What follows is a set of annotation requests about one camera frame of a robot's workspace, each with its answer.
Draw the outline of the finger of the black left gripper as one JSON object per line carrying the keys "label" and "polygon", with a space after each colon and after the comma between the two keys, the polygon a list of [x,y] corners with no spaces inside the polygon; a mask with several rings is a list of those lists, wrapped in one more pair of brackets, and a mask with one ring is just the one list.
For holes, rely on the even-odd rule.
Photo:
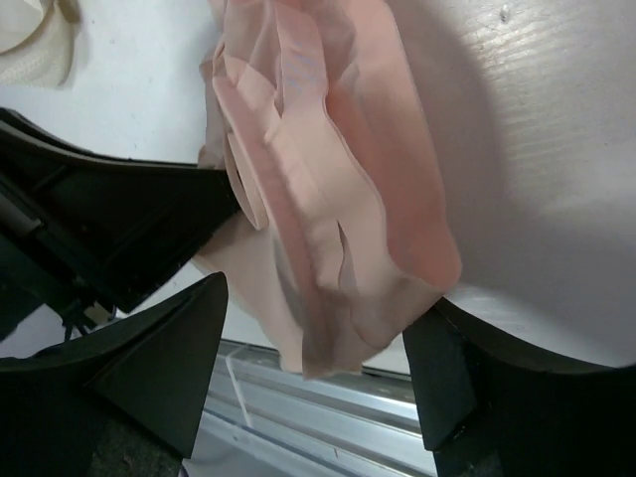
{"label": "finger of the black left gripper", "polygon": [[99,155],[1,111],[1,233],[67,294],[130,312],[238,211],[222,170]]}

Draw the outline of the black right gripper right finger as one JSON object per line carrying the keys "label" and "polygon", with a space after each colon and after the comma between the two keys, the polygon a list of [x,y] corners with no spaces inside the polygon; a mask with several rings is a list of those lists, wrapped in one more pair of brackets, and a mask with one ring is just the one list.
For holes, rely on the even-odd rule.
{"label": "black right gripper right finger", "polygon": [[634,366],[548,351],[446,299],[402,336],[438,475],[634,475]]}

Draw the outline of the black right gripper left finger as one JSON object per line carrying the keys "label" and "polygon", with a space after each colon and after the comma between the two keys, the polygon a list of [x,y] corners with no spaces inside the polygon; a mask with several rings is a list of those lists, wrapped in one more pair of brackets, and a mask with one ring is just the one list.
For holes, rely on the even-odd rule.
{"label": "black right gripper left finger", "polygon": [[175,476],[229,303],[214,273],[82,338],[1,362],[5,476]]}

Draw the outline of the pink bra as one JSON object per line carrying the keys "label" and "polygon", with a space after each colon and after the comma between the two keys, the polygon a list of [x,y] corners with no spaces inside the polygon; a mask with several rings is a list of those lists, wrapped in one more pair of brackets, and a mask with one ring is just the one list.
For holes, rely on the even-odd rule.
{"label": "pink bra", "polygon": [[443,181],[385,1],[216,1],[199,163],[239,210],[198,253],[307,379],[358,372],[459,280]]}

